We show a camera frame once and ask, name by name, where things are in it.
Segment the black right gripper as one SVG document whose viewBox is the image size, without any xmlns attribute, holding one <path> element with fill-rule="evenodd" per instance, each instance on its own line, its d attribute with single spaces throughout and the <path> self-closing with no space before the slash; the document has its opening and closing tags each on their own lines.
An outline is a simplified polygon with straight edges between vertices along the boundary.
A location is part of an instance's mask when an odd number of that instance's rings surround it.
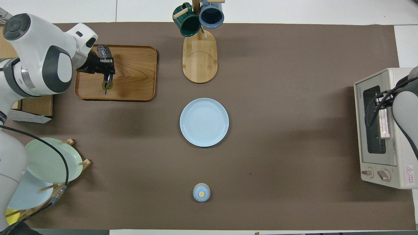
<svg viewBox="0 0 418 235">
<path fill-rule="evenodd" d="M 388 95 L 387 92 L 380 92 L 375 95 L 375 106 L 391 107 L 393 105 L 393 95 Z"/>
</svg>

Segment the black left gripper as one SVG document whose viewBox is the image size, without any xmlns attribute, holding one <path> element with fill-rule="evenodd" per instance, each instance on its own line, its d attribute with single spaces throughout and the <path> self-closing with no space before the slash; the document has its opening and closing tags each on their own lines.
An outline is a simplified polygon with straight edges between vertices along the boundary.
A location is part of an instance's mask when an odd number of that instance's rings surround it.
<svg viewBox="0 0 418 235">
<path fill-rule="evenodd" d="M 101 58 L 96 52 L 89 52 L 86 61 L 76 71 L 90 74 L 104 74 L 103 85 L 113 84 L 113 76 L 115 74 L 114 58 Z"/>
</svg>

